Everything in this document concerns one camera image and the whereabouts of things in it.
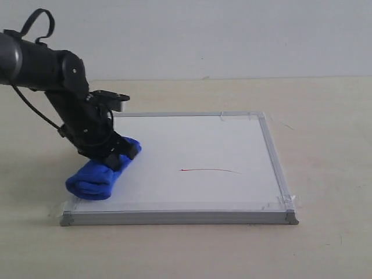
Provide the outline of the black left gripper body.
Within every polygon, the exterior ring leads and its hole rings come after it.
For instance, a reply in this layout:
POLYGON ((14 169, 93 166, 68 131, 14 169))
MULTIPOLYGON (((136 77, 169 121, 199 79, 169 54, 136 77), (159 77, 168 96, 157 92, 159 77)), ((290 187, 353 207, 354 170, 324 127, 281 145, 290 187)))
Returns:
POLYGON ((86 93, 59 94, 59 115, 64 132, 73 145, 89 158, 106 158, 111 153, 122 154, 123 138, 114 130, 113 110, 86 101, 86 93))

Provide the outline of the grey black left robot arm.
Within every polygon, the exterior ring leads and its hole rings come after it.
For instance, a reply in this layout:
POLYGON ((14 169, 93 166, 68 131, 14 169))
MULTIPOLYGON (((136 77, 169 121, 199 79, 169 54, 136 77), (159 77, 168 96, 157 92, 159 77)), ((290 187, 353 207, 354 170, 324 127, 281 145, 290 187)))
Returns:
POLYGON ((87 158, 118 170, 121 155, 134 159, 140 151, 114 130, 112 112, 120 112, 129 96, 90 91, 83 61, 70 51, 54 51, 5 30, 1 33, 1 84, 44 92, 62 119, 58 133, 87 158))

